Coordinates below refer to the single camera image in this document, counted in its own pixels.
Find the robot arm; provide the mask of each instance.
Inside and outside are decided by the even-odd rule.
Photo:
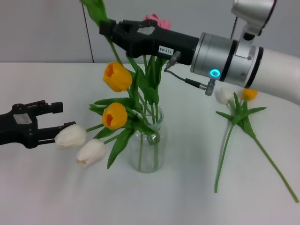
[[[300,59],[253,46],[269,21],[276,0],[234,0],[232,12],[246,20],[240,39],[202,33],[200,38],[158,27],[156,21],[101,22],[100,34],[110,37],[127,55],[155,55],[191,65],[190,71],[210,78],[203,85],[211,95],[214,81],[265,92],[300,105]]]

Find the tulip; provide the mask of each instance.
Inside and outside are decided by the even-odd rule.
[[[110,62],[104,71],[103,80],[113,91],[121,92],[130,87],[132,76],[122,64]]]
[[[105,144],[98,140],[92,139],[87,142],[77,153],[77,162],[87,168],[104,158],[106,155]]]
[[[73,124],[60,131],[54,140],[60,148],[69,148],[82,146],[86,141],[86,136],[87,133],[84,128],[77,124]]]
[[[219,103],[227,105],[229,101],[234,99],[234,91],[229,88],[221,88],[216,92],[216,99]]]
[[[104,109],[102,123],[110,130],[116,130],[126,124],[127,118],[128,114],[125,107],[121,103],[115,102]]]
[[[169,30],[171,27],[171,22],[169,20],[165,21],[165,20],[159,18],[156,14],[147,15],[147,16],[145,16],[144,20],[155,20],[155,21],[157,21],[157,24],[159,27],[166,29],[166,30]]]
[[[244,100],[247,98],[247,101],[251,101],[256,97],[257,93],[258,91],[256,90],[244,89],[242,93],[242,98]]]

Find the blue indicator light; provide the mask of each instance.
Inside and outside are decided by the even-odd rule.
[[[213,77],[218,77],[218,76],[221,75],[221,72],[220,72],[220,70],[218,70],[218,69],[212,69],[212,70],[210,71],[210,75],[213,76]]]

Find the pink tulip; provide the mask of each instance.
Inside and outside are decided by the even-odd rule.
[[[159,27],[166,29],[166,30],[169,30],[171,27],[171,22],[169,20],[165,21],[165,20],[159,18],[156,14],[147,15],[147,16],[145,16],[144,20],[155,20],[155,21],[157,21],[157,24]]]

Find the silver joint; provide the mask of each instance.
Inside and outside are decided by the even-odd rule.
[[[215,88],[215,84],[216,84],[216,80],[210,79],[210,81],[207,84],[206,90],[205,90],[205,94],[207,96],[211,96],[212,95],[212,93],[214,91],[214,88]]]
[[[176,62],[181,58],[181,52],[176,51],[173,56],[170,58],[170,60],[168,61],[166,67],[165,67],[165,71],[167,69],[169,69],[170,67],[174,66],[176,64]]]

